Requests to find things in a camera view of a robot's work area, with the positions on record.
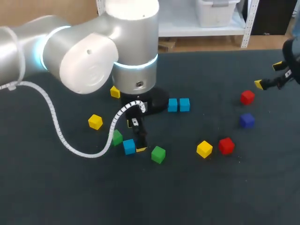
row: shelf leg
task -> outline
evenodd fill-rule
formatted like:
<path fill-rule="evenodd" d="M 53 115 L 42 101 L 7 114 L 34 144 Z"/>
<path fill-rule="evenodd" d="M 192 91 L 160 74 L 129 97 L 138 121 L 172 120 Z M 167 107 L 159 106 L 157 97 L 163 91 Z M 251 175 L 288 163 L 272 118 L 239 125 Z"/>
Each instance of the shelf leg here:
<path fill-rule="evenodd" d="M 258 3 L 259 0 L 248 0 L 248 17 L 246 21 L 245 33 L 244 33 L 241 48 L 247 48 L 248 46 L 255 15 L 257 12 Z"/>

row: black table surface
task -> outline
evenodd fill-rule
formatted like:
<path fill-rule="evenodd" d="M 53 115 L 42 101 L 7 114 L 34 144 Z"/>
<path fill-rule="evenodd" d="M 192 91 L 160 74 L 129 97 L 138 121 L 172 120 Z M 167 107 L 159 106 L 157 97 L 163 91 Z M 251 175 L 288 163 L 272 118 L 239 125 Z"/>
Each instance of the black table surface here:
<path fill-rule="evenodd" d="M 59 141 L 43 97 L 34 89 L 0 91 L 0 224 L 2 225 L 293 225 L 300 221 L 300 87 L 261 91 L 254 80 L 278 73 L 280 50 L 161 54 L 157 85 L 172 98 L 190 98 L 191 111 L 145 119 L 149 147 L 125 156 L 122 146 L 104 156 L 74 155 Z M 95 153 L 106 143 L 120 108 L 109 81 L 99 91 L 77 95 L 49 74 L 28 79 L 47 91 L 62 132 L 74 148 Z M 240 94 L 255 93 L 242 106 Z M 255 127 L 242 129 L 251 113 Z M 104 125 L 88 126 L 97 114 Z M 125 118 L 117 129 L 133 138 Z M 225 157 L 218 141 L 231 137 Z M 197 145 L 212 154 L 203 159 Z M 151 150 L 160 146 L 159 165 Z"/>

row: yellow cube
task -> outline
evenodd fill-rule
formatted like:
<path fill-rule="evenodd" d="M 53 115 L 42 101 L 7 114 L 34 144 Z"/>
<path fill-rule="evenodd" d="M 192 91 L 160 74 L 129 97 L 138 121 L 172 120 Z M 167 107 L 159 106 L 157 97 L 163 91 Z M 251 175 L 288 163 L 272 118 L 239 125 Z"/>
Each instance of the yellow cube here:
<path fill-rule="evenodd" d="M 92 115 L 89 118 L 89 126 L 90 128 L 94 128 L 95 130 L 99 130 L 99 128 L 102 126 L 102 118 L 97 115 Z"/>
<path fill-rule="evenodd" d="M 120 91 L 115 86 L 113 86 L 111 88 L 111 96 L 114 97 L 114 98 L 120 98 L 121 97 Z"/>
<path fill-rule="evenodd" d="M 211 152 L 212 152 L 212 146 L 208 144 L 206 141 L 202 142 L 197 147 L 197 153 L 203 158 L 209 156 Z"/>

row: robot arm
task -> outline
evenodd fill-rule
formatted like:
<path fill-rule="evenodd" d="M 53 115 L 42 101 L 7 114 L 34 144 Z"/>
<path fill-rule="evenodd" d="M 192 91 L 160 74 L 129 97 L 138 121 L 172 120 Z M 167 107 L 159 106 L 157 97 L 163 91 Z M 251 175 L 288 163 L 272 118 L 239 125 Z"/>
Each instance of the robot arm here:
<path fill-rule="evenodd" d="M 267 90 L 271 87 L 281 89 L 288 81 L 295 80 L 300 84 L 300 43 L 297 38 L 289 39 L 282 48 L 284 61 L 273 65 L 275 71 L 284 71 L 280 76 L 273 79 L 255 81 L 257 88 Z"/>
<path fill-rule="evenodd" d="M 156 82 L 158 9 L 158 0 L 107 0 L 106 13 L 76 26 L 44 16 L 0 28 L 0 85 L 49 71 L 88 94 L 113 70 L 122 93 L 143 94 Z"/>

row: cube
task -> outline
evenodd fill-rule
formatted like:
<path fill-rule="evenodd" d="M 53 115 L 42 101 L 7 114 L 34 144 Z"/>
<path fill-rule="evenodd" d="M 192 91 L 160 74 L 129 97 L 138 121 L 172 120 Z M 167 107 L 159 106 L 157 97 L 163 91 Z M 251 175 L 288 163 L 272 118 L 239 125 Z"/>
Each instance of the cube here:
<path fill-rule="evenodd" d="M 211 152 L 212 152 L 212 146 L 208 144 L 206 141 L 203 141 L 201 144 L 197 146 L 197 153 L 203 158 L 209 156 Z"/>
<path fill-rule="evenodd" d="M 165 158 L 165 150 L 156 146 L 151 152 L 151 159 L 158 164 L 161 164 Z"/>
<path fill-rule="evenodd" d="M 125 155 L 130 155 L 135 153 L 135 142 L 133 139 L 123 141 L 123 146 L 125 150 Z"/>
<path fill-rule="evenodd" d="M 250 113 L 246 113 L 240 116 L 240 125 L 243 128 L 252 128 L 254 126 L 255 119 Z"/>
<path fill-rule="evenodd" d="M 123 136 L 118 130 L 114 130 L 112 137 L 112 144 L 117 146 L 123 142 Z"/>
<path fill-rule="evenodd" d="M 177 112 L 177 108 L 178 108 L 177 99 L 170 98 L 169 99 L 168 112 Z"/>
<path fill-rule="evenodd" d="M 219 149 L 223 155 L 231 154 L 233 152 L 234 147 L 235 144 L 232 142 L 232 140 L 229 137 L 222 139 L 219 142 Z"/>
<path fill-rule="evenodd" d="M 240 96 L 240 101 L 241 103 L 243 103 L 244 105 L 249 105 L 253 102 L 254 100 L 254 97 L 255 97 L 255 94 L 250 91 L 250 90 L 247 90 L 247 91 L 244 91 L 241 96 Z"/>
<path fill-rule="evenodd" d="M 121 97 L 120 91 L 115 86 L 113 86 L 111 88 L 111 96 L 114 97 L 114 98 L 120 98 Z"/>
<path fill-rule="evenodd" d="M 99 130 L 100 127 L 102 126 L 102 124 L 103 124 L 103 121 L 102 121 L 102 118 L 100 116 L 92 115 L 89 118 L 89 126 L 90 126 L 90 128 L 93 128 L 95 130 Z"/>
<path fill-rule="evenodd" d="M 180 112 L 189 112 L 189 98 L 181 98 L 179 99 L 180 104 Z"/>

